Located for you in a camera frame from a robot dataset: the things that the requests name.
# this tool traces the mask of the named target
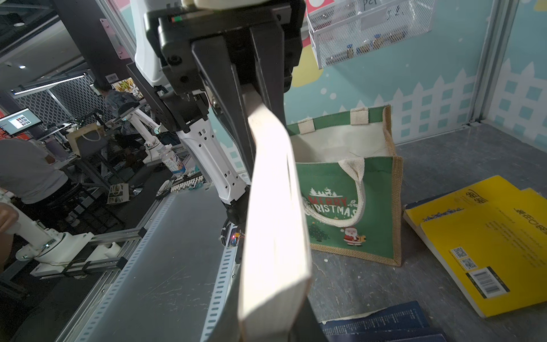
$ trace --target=white wire basket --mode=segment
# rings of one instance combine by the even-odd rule
[[[319,69],[431,31],[437,0],[345,0],[308,13]]]

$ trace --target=screw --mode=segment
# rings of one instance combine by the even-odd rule
[[[167,59],[167,63],[169,63],[170,65],[179,65],[180,63],[182,63],[182,58],[177,55],[172,55]]]

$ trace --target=barcode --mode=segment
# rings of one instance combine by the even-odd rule
[[[115,73],[106,75],[105,78],[108,83],[116,82],[117,80],[119,80],[118,75],[116,75]]]
[[[471,271],[478,267],[471,258],[461,259],[459,262],[462,264],[466,271]]]
[[[482,291],[483,297],[492,298],[507,293],[488,268],[470,272],[469,275],[475,281],[476,286]]]
[[[461,247],[454,248],[453,250],[450,250],[450,252],[452,252],[452,254],[454,254],[456,259],[461,259],[461,258],[465,258],[465,257],[468,256],[467,253],[465,252],[465,250]]]

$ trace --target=person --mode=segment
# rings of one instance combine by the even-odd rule
[[[99,81],[95,81],[93,86],[101,95],[104,97],[104,104],[106,105],[107,110],[109,110],[114,116],[118,117],[120,107],[126,103],[138,102],[138,99],[124,91],[117,91],[112,89],[110,84],[104,85]],[[139,149],[142,144],[136,139],[141,138],[141,135],[138,131],[131,125],[129,121],[126,121],[121,126],[121,136],[117,136],[116,140],[121,148],[134,147]]]
[[[48,212],[45,205],[72,189],[72,185],[63,171],[51,165],[54,162],[43,148],[30,141],[0,140],[0,187],[21,199],[30,218],[59,230],[57,221],[63,217]]]
[[[6,203],[0,203],[0,273],[4,271],[4,265],[8,261],[13,234],[6,234],[5,231],[19,219],[19,213]]]

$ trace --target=ceiling light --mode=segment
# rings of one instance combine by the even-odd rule
[[[6,16],[8,17],[9,23],[15,27],[20,27],[25,24],[23,18],[21,18],[21,16],[17,13],[9,13]]]
[[[53,82],[53,83],[50,83],[50,84],[41,85],[41,86],[38,86],[38,87],[36,87],[36,88],[32,88],[32,89],[27,89],[27,90],[19,91],[19,92],[16,92],[14,95],[24,94],[24,93],[29,92],[29,91],[34,91],[34,90],[38,90],[38,89],[42,89],[42,88],[46,88],[46,87],[51,87],[51,86],[54,86],[54,85],[59,84],[59,83],[68,82],[68,81],[71,81],[71,80],[73,80],[73,79],[82,78],[82,77],[85,77],[85,75],[76,76],[76,77],[73,77],[73,78],[64,79],[64,80],[62,80],[62,81],[58,81],[58,82]]]

